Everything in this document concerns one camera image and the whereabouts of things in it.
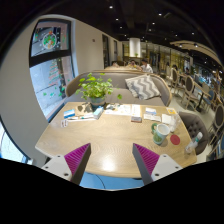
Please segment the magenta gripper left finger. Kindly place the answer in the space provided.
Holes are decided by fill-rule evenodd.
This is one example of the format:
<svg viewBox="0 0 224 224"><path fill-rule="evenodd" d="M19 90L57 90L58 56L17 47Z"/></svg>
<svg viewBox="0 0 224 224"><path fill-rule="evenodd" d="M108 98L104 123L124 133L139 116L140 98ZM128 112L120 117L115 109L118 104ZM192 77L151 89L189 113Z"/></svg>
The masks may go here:
<svg viewBox="0 0 224 224"><path fill-rule="evenodd" d="M90 155L91 144L87 143L66 155L54 156L42 169L79 185Z"/></svg>

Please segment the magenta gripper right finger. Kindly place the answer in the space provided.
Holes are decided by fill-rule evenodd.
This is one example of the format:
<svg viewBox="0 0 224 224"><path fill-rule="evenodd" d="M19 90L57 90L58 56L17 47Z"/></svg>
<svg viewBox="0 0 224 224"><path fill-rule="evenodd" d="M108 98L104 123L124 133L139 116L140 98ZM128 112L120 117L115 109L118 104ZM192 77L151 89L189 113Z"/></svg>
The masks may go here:
<svg viewBox="0 0 224 224"><path fill-rule="evenodd" d="M145 185L182 169L182 167L167 154L158 155L136 143L133 144L132 153Z"/></svg>

